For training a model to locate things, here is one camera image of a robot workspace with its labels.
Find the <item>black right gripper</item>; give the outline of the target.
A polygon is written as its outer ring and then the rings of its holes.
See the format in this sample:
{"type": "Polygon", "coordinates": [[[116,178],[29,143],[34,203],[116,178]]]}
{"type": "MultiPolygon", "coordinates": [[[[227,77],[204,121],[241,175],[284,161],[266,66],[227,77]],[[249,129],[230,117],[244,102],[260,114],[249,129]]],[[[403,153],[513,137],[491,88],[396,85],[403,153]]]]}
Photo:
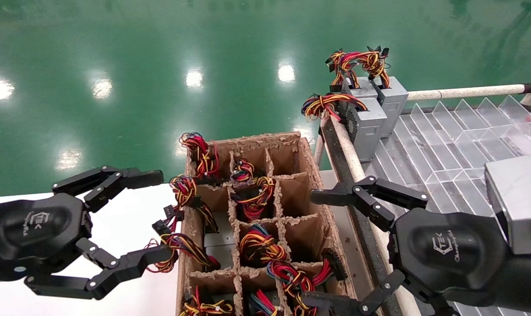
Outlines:
{"type": "Polygon", "coordinates": [[[383,232],[394,270],[362,301],[308,291],[302,301],[337,316],[373,316],[404,283],[423,302],[435,298],[468,306],[531,312],[531,256],[516,255],[494,218],[423,208],[424,192],[368,176],[354,184],[311,190],[316,205],[354,207],[383,232]],[[379,201],[410,210],[400,218],[379,201]]]}

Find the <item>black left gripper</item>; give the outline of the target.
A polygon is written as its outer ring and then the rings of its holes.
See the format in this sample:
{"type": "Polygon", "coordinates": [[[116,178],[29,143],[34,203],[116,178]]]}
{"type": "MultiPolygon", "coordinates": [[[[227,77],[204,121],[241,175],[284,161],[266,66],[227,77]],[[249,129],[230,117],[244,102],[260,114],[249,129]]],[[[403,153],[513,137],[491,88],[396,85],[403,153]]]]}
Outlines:
{"type": "Polygon", "coordinates": [[[170,259],[171,248],[158,245],[117,259],[88,239],[89,212],[98,212],[125,189],[163,182],[161,170],[103,166],[54,183],[52,197],[0,203],[0,282],[28,276],[25,284],[36,295],[101,300],[120,283],[141,278],[148,266],[170,259]],[[84,202],[75,197],[87,191],[84,202]],[[81,254],[102,272],[90,279],[50,275],[81,254]]]}

